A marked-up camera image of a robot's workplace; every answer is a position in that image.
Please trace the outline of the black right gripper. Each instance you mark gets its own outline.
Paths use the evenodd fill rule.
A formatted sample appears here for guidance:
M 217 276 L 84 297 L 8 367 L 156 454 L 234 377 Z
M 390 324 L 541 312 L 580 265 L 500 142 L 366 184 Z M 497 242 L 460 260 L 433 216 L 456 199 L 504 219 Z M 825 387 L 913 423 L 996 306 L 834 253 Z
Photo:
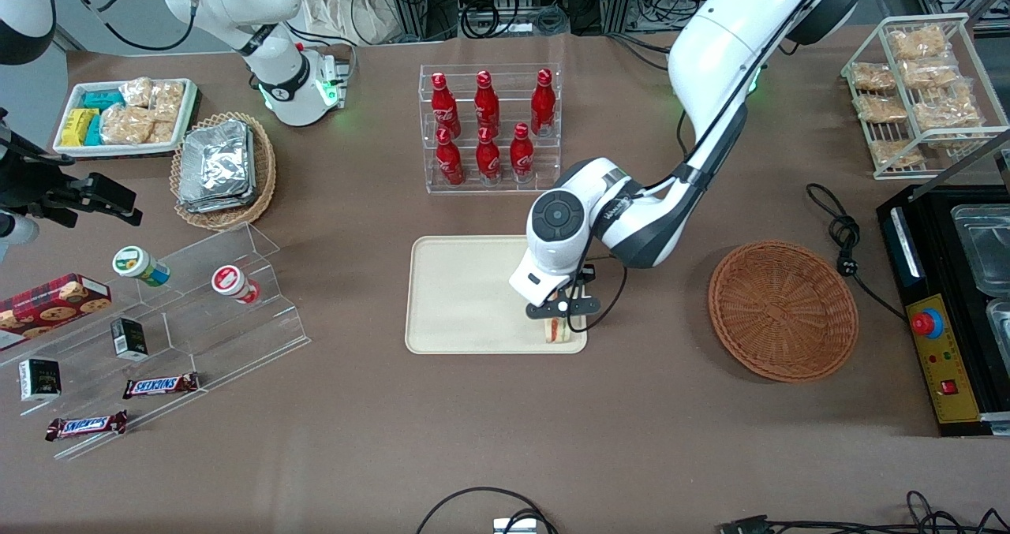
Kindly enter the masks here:
M 44 218 L 73 228 L 81 213 L 111 215 L 133 227 L 142 222 L 136 193 L 103 174 L 76 178 L 64 168 L 72 161 L 50 158 L 43 150 L 12 132 L 1 110 L 1 207 L 25 217 Z

